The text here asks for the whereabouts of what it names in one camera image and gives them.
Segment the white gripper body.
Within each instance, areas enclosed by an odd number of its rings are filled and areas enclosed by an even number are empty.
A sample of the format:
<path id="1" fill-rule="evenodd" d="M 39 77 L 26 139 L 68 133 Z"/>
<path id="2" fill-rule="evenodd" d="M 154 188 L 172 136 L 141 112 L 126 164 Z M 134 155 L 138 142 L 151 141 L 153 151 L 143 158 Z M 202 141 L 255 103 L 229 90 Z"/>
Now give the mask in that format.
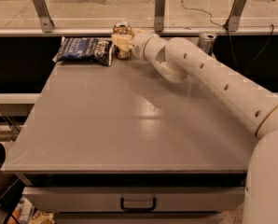
<path id="1" fill-rule="evenodd" d="M 135 34 L 132 38 L 132 54 L 136 58 L 143 60 L 145 58 L 146 44 L 153 37 L 154 34 L 151 32 L 142 32 Z"/>

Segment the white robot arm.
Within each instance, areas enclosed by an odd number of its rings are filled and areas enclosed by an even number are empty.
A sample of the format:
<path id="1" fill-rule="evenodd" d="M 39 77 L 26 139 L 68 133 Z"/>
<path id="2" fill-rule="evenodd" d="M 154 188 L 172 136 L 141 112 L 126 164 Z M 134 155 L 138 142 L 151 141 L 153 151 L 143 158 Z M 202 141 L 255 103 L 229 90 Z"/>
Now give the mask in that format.
<path id="1" fill-rule="evenodd" d="M 244 189 L 243 224 L 278 224 L 278 95 L 185 38 L 165 40 L 144 31 L 111 38 L 173 83 L 197 78 L 257 138 Z"/>

